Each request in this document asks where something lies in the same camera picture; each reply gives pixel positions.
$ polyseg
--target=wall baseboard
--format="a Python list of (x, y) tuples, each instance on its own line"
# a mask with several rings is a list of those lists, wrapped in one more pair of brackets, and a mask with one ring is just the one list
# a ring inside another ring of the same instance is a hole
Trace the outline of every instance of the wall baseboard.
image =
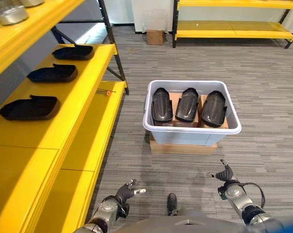
[(145, 33), (143, 33), (143, 32), (135, 32), (135, 34), (146, 34), (146, 32)]
[(135, 24), (134, 23), (114, 23), (113, 26), (115, 26), (115, 27), (135, 26)]

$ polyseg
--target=white plastic bin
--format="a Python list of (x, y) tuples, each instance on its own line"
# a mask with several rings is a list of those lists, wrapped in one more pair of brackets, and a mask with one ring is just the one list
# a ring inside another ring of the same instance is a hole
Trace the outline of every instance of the white plastic bin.
[[(205, 129), (187, 127), (164, 127), (154, 126), (152, 118), (152, 98), (157, 88), (163, 87), (168, 92), (182, 93), (189, 87), (196, 89), (199, 95), (207, 95), (214, 90), (220, 91), (225, 97), (227, 106), (226, 118), (228, 129)], [(143, 126), (151, 131), (155, 141), (160, 144), (185, 144), (212, 146), (220, 141), (227, 134), (237, 134), (242, 126), (237, 117), (228, 89), (220, 81), (167, 81), (154, 80), (149, 83), (146, 94), (145, 112), (143, 116)]]

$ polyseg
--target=gray carpet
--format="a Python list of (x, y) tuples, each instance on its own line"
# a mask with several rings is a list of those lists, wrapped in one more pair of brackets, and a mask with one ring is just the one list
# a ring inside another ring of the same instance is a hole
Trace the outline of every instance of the gray carpet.
[[(175, 192), (179, 206), (207, 216), (239, 222), (217, 194), (222, 183), (206, 177), (223, 169), (225, 158), (241, 182), (259, 184), (265, 210), (280, 220), (293, 216), (293, 44), (269, 39), (184, 39), (171, 48), (148, 46), (133, 27), (114, 27), (130, 95), (123, 98), (95, 187), (89, 215), (107, 195), (136, 178), (147, 193), (129, 200), (125, 224), (166, 214), (166, 198)], [(115, 63), (111, 67), (117, 70)], [(110, 73), (105, 79), (115, 80)], [(220, 80), (226, 83), (242, 124), (212, 155), (151, 155), (149, 133), (142, 126), (147, 85), (152, 80)], [(257, 203), (260, 192), (248, 189)]]

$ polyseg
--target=silver container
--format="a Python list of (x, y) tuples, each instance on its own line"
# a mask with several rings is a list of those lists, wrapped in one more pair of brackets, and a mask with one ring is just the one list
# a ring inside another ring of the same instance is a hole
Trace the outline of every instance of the silver container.
[(44, 3), (44, 0), (20, 0), (25, 7), (37, 6)]
[(0, 23), (11, 25), (28, 18), (25, 7), (19, 0), (0, 0)]

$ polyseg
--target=black cable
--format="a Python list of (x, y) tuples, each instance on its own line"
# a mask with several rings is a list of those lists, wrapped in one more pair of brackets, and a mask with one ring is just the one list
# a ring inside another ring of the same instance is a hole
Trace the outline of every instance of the black cable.
[(265, 195), (264, 195), (264, 192), (263, 192), (263, 190), (261, 189), (260, 186), (258, 186), (256, 183), (252, 183), (252, 182), (249, 182), (249, 183), (239, 183), (237, 185), (241, 186), (242, 188), (244, 186), (246, 186), (246, 185), (253, 185), (253, 186), (257, 187), (260, 190), (260, 192), (261, 192), (261, 208), (262, 209), (264, 208), (264, 205), (265, 205)]
[(241, 188), (243, 188), (243, 190), (244, 190), (245, 193), (246, 193), (246, 191), (244, 189), (244, 186), (253, 185), (253, 186), (256, 186), (257, 188), (259, 188), (259, 190), (261, 192), (261, 206), (260, 207), (262, 209), (264, 208), (264, 205), (265, 205), (265, 195), (264, 195), (264, 192), (263, 192), (263, 190), (261, 189), (261, 187), (259, 185), (257, 185), (256, 183), (252, 183), (252, 182), (249, 182), (249, 183), (231, 183), (228, 186), (226, 186), (226, 190), (227, 190), (228, 187), (230, 187), (232, 185), (238, 185), (238, 186), (240, 186)]

